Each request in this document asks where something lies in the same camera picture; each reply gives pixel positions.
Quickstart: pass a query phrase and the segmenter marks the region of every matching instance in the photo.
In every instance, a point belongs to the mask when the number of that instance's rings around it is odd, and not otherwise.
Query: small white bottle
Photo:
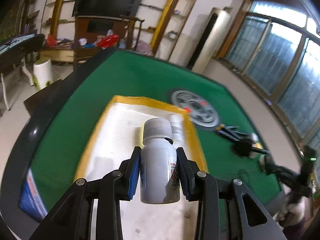
[[[146,204],[180,200],[177,153],[172,146],[170,122],[153,118],[145,122],[140,155],[140,199]]]
[[[183,118],[179,114],[169,114],[169,121],[171,124],[172,135],[173,135],[173,147],[183,147]]]

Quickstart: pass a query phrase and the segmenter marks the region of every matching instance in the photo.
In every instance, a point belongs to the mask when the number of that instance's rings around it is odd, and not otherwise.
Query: television
[[[76,0],[72,15],[119,19],[120,15],[134,17],[141,0]]]

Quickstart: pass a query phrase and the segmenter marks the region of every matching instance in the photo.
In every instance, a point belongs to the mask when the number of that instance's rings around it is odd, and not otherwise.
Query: floor
[[[52,65],[55,80],[64,79],[72,72],[72,65]],[[37,92],[35,86],[30,86],[26,75],[17,81],[16,73],[11,73],[4,79],[10,111],[5,109],[2,86],[0,87],[0,181],[11,149],[21,130],[30,118],[23,101]]]

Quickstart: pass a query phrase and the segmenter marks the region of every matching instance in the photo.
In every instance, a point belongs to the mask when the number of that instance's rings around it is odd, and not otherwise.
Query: window
[[[320,154],[318,26],[294,0],[244,4],[218,57],[270,102],[296,142]],[[320,177],[320,160],[318,169]]]
[[[266,38],[247,71],[248,76],[269,95],[288,70],[301,36],[295,30],[271,23]]]

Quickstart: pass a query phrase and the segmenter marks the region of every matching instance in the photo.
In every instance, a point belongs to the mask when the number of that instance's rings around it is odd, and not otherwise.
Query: green felt table
[[[50,210],[73,183],[78,162],[101,113],[114,95],[144,96],[169,103],[168,91],[183,88],[201,95],[217,110],[220,123],[257,132],[222,85],[171,64],[117,50],[76,89],[54,117],[34,154],[31,169]],[[257,159],[240,158],[216,133],[196,129],[208,165],[217,179],[240,178],[262,204],[281,191],[274,175],[260,171]]]

